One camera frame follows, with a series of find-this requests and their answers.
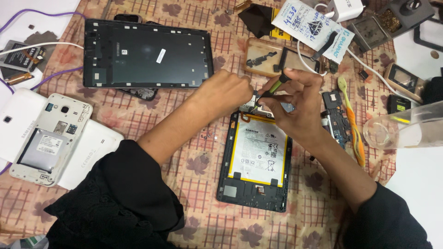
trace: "white label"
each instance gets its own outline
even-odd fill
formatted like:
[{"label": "white label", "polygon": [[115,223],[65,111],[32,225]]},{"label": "white label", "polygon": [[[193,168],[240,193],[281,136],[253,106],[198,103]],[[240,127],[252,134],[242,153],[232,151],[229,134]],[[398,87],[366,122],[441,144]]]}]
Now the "white label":
[{"label": "white label", "polygon": [[239,172],[241,179],[263,184],[277,179],[282,187],[287,141],[283,130],[254,118],[249,123],[239,119],[237,129],[229,177]]},{"label": "white label", "polygon": [[56,155],[62,143],[63,140],[61,139],[44,135],[37,146],[37,150],[47,154]]},{"label": "white label", "polygon": [[160,51],[160,54],[159,54],[159,56],[158,56],[158,58],[157,58],[157,63],[161,63],[161,62],[162,62],[162,59],[163,59],[163,56],[165,55],[165,52],[166,52],[165,49],[162,49],[162,50]]},{"label": "white label", "polygon": [[320,50],[331,33],[336,31],[338,35],[334,43],[323,55],[338,64],[354,37],[354,33],[299,0],[287,0],[272,24],[316,51]]}]

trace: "toothbrush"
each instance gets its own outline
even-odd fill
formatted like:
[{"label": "toothbrush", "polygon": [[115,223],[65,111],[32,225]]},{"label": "toothbrush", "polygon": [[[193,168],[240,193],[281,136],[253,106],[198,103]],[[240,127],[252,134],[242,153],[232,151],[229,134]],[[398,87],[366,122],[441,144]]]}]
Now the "toothbrush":
[{"label": "toothbrush", "polygon": [[357,129],[357,124],[355,123],[355,114],[352,110],[351,103],[349,103],[348,94],[346,93],[347,83],[346,80],[340,76],[338,78],[338,88],[343,92],[346,102],[346,114],[348,116],[349,123],[352,128],[352,143],[354,146],[354,154],[357,158],[358,165],[361,167],[365,166],[365,150],[363,148],[363,142],[360,137],[360,133]]}]

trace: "black sleeve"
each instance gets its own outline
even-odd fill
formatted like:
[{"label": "black sleeve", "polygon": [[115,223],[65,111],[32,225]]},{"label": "black sleeve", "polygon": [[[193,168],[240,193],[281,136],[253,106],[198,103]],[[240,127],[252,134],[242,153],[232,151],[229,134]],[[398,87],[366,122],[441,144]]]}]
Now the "black sleeve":
[{"label": "black sleeve", "polygon": [[159,164],[133,140],[121,141],[45,212],[58,218],[50,248],[175,248],[168,233],[184,227],[183,206]]},{"label": "black sleeve", "polygon": [[343,245],[346,249],[432,248],[405,200],[380,183],[347,227]]}]

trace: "green screwdriver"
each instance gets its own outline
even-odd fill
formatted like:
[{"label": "green screwdriver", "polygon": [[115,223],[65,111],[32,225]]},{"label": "green screwdriver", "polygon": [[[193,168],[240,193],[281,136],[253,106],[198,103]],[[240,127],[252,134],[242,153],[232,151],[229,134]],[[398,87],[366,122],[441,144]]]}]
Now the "green screwdriver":
[{"label": "green screwdriver", "polygon": [[257,99],[257,101],[255,101],[255,106],[254,109],[252,109],[252,111],[255,111],[257,108],[261,107],[261,105],[259,104],[259,100],[261,98],[266,98],[266,97],[271,97],[272,95],[274,95],[274,92],[277,90],[277,88],[280,87],[281,84],[286,83],[287,81],[291,80],[288,76],[286,76],[283,71],[280,75],[280,77],[278,78],[278,80],[272,85],[271,89],[269,89],[268,91],[264,92],[260,98]]}]

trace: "tablecloth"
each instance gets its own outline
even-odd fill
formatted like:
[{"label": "tablecloth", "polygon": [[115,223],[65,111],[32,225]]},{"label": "tablecloth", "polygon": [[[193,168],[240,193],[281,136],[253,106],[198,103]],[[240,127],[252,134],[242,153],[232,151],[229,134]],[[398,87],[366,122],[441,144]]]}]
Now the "tablecloth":
[{"label": "tablecloth", "polygon": [[[254,2],[274,8],[284,3],[280,0]],[[141,15],[144,21],[208,30],[215,71],[226,69],[240,76],[248,75],[253,87],[259,89],[268,78],[245,72],[241,67],[246,40],[253,34],[247,31],[237,13],[225,13],[239,3],[237,0],[114,0],[105,16],[112,19],[117,13],[134,13]],[[305,3],[314,6],[318,1],[306,0]],[[369,11],[385,3],[371,1]],[[106,4],[106,0],[81,0],[77,11],[90,18],[100,18]],[[83,36],[84,20],[73,16],[60,41],[82,45]],[[268,36],[263,39],[295,46],[295,42],[288,40]],[[396,60],[392,41],[364,54],[358,53],[355,44],[352,48],[364,63],[379,73]],[[306,54],[314,53],[303,45],[301,50]],[[82,63],[81,49],[58,45],[44,71],[44,78]],[[368,119],[386,114],[389,95],[389,90],[372,72],[366,71],[369,77],[363,80],[358,75],[362,69],[347,53],[338,73],[327,74],[321,88],[321,91],[337,89],[337,77],[345,77],[360,132]],[[155,99],[147,102],[115,89],[84,88],[80,70],[52,78],[38,92],[43,96],[60,93],[88,102],[93,105],[93,120],[121,132],[126,139],[137,139],[176,109],[193,90],[160,89]],[[228,125],[229,117],[208,124],[161,165],[162,177],[183,204],[186,218],[185,228],[171,233],[168,240],[183,248],[331,249],[346,204],[322,166],[317,160],[310,161],[311,155],[297,143],[292,150],[286,213],[216,200]],[[354,157],[350,143],[346,151]],[[386,184],[396,169],[396,151],[380,151],[365,144],[365,154],[364,170],[374,180]],[[0,241],[7,244],[18,238],[45,234],[56,218],[43,209],[67,192],[58,186],[48,188],[15,179],[8,173],[1,175]]]}]

